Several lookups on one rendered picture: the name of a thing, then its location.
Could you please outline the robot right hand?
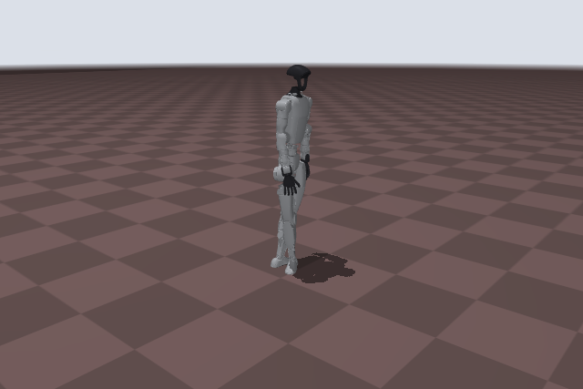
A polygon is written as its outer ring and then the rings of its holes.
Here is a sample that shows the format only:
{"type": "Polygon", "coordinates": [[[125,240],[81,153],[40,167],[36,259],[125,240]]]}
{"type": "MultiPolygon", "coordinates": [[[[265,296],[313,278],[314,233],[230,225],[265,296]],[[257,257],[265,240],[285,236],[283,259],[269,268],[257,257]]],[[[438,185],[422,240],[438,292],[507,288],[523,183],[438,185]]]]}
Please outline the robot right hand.
{"type": "Polygon", "coordinates": [[[282,173],[282,176],[284,177],[284,180],[283,180],[284,195],[286,195],[286,187],[287,187],[288,196],[290,196],[290,188],[291,188],[291,194],[293,195],[293,189],[292,189],[292,187],[294,188],[295,194],[297,194],[297,190],[296,190],[296,187],[295,187],[295,183],[297,184],[298,187],[300,187],[300,184],[298,183],[298,181],[295,180],[294,177],[292,176],[292,168],[291,168],[291,166],[290,166],[290,169],[291,169],[291,173],[283,174],[283,170],[282,170],[282,167],[281,167],[281,173],[282,173]]]}

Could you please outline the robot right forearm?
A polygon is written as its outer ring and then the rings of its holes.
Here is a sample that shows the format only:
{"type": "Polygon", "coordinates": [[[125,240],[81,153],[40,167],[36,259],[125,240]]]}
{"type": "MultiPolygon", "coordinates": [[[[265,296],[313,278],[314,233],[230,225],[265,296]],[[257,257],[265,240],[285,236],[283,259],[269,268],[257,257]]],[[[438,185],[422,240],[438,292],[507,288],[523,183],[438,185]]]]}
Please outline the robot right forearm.
{"type": "Polygon", "coordinates": [[[289,146],[286,145],[286,136],[280,133],[276,141],[277,150],[279,150],[280,164],[282,166],[283,174],[291,173],[289,156],[289,146]],[[288,154],[288,155],[287,155],[288,154]]]}

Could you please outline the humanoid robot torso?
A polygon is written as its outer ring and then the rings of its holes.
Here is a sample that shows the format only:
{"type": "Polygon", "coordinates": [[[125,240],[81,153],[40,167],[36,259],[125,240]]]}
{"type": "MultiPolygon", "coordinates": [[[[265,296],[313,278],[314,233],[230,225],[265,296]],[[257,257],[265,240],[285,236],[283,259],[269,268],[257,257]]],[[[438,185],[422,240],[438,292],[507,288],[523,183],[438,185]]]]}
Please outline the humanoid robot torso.
{"type": "MultiPolygon", "coordinates": [[[[309,116],[309,99],[302,93],[301,93],[302,97],[295,97],[298,95],[297,93],[292,93],[290,96],[289,94],[283,96],[281,100],[285,98],[291,100],[291,111],[288,115],[288,124],[285,129],[285,132],[287,132],[291,137],[290,141],[287,143],[287,146],[289,146],[288,158],[290,160],[289,165],[291,166],[294,172],[299,167],[300,155],[297,153],[297,148],[299,147],[299,145],[293,144],[301,143],[303,140],[307,119],[309,116]]],[[[280,158],[281,157],[279,157],[278,159],[279,162],[278,167],[280,166],[280,158]]]]}

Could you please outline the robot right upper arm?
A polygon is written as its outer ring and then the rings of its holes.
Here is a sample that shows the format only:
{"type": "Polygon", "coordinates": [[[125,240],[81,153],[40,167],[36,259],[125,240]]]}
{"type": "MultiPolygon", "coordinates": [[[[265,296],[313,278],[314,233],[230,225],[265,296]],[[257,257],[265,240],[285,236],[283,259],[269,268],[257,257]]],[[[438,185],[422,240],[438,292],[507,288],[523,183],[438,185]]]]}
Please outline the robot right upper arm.
{"type": "Polygon", "coordinates": [[[288,124],[288,115],[292,109],[292,101],[288,98],[279,100],[276,103],[277,121],[276,121],[276,139],[280,133],[285,134],[286,143],[291,139],[290,135],[285,132],[288,124]]]}

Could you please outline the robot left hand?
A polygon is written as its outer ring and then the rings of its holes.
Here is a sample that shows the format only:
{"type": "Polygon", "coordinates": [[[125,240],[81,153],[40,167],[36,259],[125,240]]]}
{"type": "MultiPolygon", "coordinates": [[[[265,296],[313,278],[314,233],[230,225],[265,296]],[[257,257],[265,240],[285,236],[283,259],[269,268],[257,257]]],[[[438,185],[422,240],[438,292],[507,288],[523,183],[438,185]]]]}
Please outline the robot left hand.
{"type": "Polygon", "coordinates": [[[309,165],[308,165],[308,162],[310,161],[310,155],[309,154],[306,154],[305,160],[301,159],[301,161],[305,163],[305,167],[306,167],[306,179],[307,179],[310,176],[310,169],[309,169],[309,165]]]}

